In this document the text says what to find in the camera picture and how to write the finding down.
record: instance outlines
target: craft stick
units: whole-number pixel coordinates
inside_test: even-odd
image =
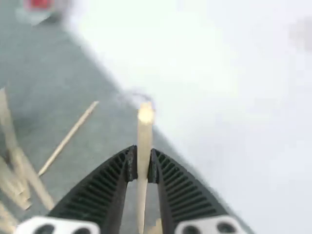
[[[0,90],[0,123],[4,133],[6,147],[9,150],[12,157],[14,171],[22,183],[24,190],[23,193],[25,197],[30,198],[30,192],[26,181],[21,155],[17,154],[16,152],[16,149],[19,147],[19,144],[15,136],[13,121],[10,109],[8,107],[5,88],[2,88]]]
[[[62,140],[62,142],[59,144],[59,146],[54,150],[52,155],[49,157],[49,159],[46,161],[44,166],[40,169],[38,175],[41,176],[46,172],[46,170],[49,168],[49,166],[53,163],[53,161],[56,159],[56,157],[59,155],[59,153],[62,151],[62,149],[65,147],[65,145],[69,142],[69,140],[72,138],[72,136],[76,133],[76,131],[79,129],[79,127],[85,122],[87,117],[93,112],[94,108],[98,105],[98,101],[93,102],[90,107],[85,111],[85,113],[80,117],[78,122],[73,126],[73,128],[69,131],[67,136]]]
[[[153,141],[154,111],[150,102],[142,103],[137,115],[137,226],[144,232],[147,174]]]
[[[24,163],[24,168],[26,172],[26,178],[28,179],[29,183],[34,187],[43,205],[48,210],[53,209],[54,207],[53,199],[48,194],[44,184],[38,177],[36,171],[34,170],[33,166],[31,165],[27,157],[24,157],[23,163]]]
[[[27,184],[28,180],[34,187],[44,206],[47,209],[51,210],[54,207],[54,202],[50,197],[50,195],[48,194],[48,192],[46,191],[43,183],[40,181],[37,173],[35,172],[28,158],[25,156],[23,150],[19,147],[19,144],[16,140],[13,122],[11,118],[11,112],[7,104],[4,88],[0,90],[0,122],[4,132],[7,149],[10,151],[12,156],[14,168],[16,169],[16,173],[19,176],[20,180],[22,180],[23,186],[25,188],[25,191],[22,193],[22,196],[24,196],[24,198],[26,199],[30,198],[30,192]],[[16,202],[19,202],[20,197],[13,196],[10,190],[3,185],[2,188],[11,199],[14,199]]]
[[[0,177],[5,179],[8,187],[14,192],[14,194],[19,195],[24,191],[24,188],[16,177],[14,173],[12,173],[11,169],[8,167],[4,159],[0,156]]]
[[[0,201],[0,216],[3,218],[3,220],[7,221],[9,224],[13,226],[17,226],[19,223],[1,201]]]

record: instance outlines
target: wooden dowel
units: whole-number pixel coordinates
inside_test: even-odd
[[[147,175],[153,143],[154,111],[150,102],[142,103],[137,115],[137,226],[144,232]]]
[[[65,147],[65,145],[69,142],[69,140],[72,138],[72,136],[76,133],[76,131],[79,129],[79,127],[85,122],[87,117],[93,112],[94,108],[97,106],[98,101],[95,101],[91,104],[91,106],[85,111],[85,113],[80,117],[78,122],[73,126],[73,128],[69,131],[67,136],[62,140],[62,142],[59,144],[59,146],[54,150],[52,155],[49,157],[49,159],[46,161],[44,166],[40,169],[38,175],[41,176],[46,172],[46,170],[49,168],[49,166],[53,163],[53,161],[56,159],[56,157],[59,155],[59,153],[62,151],[62,149]]]
[[[5,88],[0,90],[0,123],[4,133],[5,144],[9,150],[14,171],[18,176],[19,180],[23,186],[23,193],[26,198],[30,198],[29,187],[26,181],[24,166],[22,163],[21,155],[17,154],[16,149],[19,148],[17,138],[15,136],[13,121],[11,117],[11,111],[8,107],[7,97],[5,93]]]

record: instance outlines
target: black plier jaw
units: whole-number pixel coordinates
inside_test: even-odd
[[[130,146],[79,182],[48,216],[91,221],[101,234],[118,234],[127,184],[135,179],[137,147]],[[228,215],[212,192],[156,149],[151,150],[148,181],[158,185],[163,234],[175,233],[184,221]]]

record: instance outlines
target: gray carpet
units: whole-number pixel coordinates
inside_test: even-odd
[[[126,101],[116,103],[118,90],[57,24],[31,27],[15,17],[17,0],[0,5],[0,85],[5,86],[18,141],[38,171],[80,115],[94,101],[100,104],[42,176],[59,201],[94,168],[136,143],[137,111]],[[155,132],[155,148],[178,159]],[[0,135],[0,154],[4,154]],[[137,233],[136,184],[129,184],[120,233]],[[33,206],[22,212],[4,195],[0,199],[24,220],[47,211],[32,192]],[[146,225],[159,218],[156,186],[149,185]]]

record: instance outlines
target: white table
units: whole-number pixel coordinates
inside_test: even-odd
[[[256,233],[293,234],[312,232],[308,16],[309,0],[77,0],[66,27],[154,98],[159,130]]]

